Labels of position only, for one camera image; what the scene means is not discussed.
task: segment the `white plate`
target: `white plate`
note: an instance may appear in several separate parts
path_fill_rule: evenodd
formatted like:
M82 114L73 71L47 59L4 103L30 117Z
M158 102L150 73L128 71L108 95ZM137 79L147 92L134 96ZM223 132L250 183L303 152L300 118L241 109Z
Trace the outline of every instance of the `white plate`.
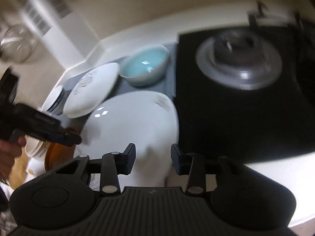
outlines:
M178 142L178 117L174 104L164 94L135 91L108 99L90 115L81 132L82 143L74 156L91 159L110 152L123 152L136 145L136 160L130 175L119 175L125 186L163 186L171 167L171 145Z
M57 100L60 93L62 92L62 85L57 86L54 90L48 95L44 104L42 105L42 111L46 112Z
M78 118L92 112L111 92L119 68L119 64L109 63L86 73L68 96L63 113Z

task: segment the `ceramic dish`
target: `ceramic dish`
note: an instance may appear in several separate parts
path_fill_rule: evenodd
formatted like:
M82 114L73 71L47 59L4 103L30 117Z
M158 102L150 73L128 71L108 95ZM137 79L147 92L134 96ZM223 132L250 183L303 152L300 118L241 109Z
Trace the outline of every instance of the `ceramic dish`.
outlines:
M66 128L67 132L78 134L78 132L73 128ZM49 171L57 168L61 164L71 160L73 158L73 153L76 145L71 147L64 146L58 143L52 143L45 156L45 170Z
M120 76L135 86L150 86L165 74L170 52L163 45L140 50L121 63Z
M25 153L28 157L32 157L37 161L44 161L47 149L50 145L51 142L49 141L29 137L26 142Z
M111 92L119 68L119 64L109 63L87 72L69 94L63 113L77 118L92 112Z
M55 113L59 107L59 104L64 97L65 91L62 85L57 86L54 90L48 95L44 104L42 105L43 112Z
M154 91L135 91L103 102L84 125L82 143L74 156L87 154L99 159L109 152L123 152L136 145L136 160L130 175L119 175L120 187L162 187L172 165L171 145L179 134L172 101ZM92 182L97 188L97 180Z

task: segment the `human hand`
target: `human hand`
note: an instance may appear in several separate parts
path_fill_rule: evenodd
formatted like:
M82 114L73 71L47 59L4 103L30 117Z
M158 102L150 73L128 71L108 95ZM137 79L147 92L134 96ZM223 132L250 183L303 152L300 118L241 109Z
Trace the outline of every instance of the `human hand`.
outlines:
M0 139L0 179L7 179L14 165L15 157L22 154L22 147L26 145L25 137L21 136L17 144Z

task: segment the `white countertop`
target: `white countertop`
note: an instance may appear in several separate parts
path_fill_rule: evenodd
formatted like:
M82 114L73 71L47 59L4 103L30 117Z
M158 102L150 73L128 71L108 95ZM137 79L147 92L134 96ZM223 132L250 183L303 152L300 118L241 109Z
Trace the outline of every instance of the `white countertop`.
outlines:
M267 5L268 13L292 20L287 7ZM176 42L178 33L231 25L248 25L247 12L256 10L254 2L220 4L179 12L129 28L102 40L105 53L95 67L127 56L146 45ZM277 22L265 22L265 24L277 24ZM57 85L89 69L91 68L74 67L64 73ZM289 226L315 218L314 164L315 153L272 162L248 164L250 168L286 186L294 194L297 207Z

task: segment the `orange plate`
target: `orange plate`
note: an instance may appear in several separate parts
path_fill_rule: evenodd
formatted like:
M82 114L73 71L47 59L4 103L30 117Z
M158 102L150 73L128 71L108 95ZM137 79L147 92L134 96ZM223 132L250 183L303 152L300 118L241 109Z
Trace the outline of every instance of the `orange plate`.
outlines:
M66 128L66 130L77 134L77 131L75 129ZM49 171L55 169L66 161L71 160L73 158L75 148L76 145L68 147L58 143L52 143L46 152L45 170Z

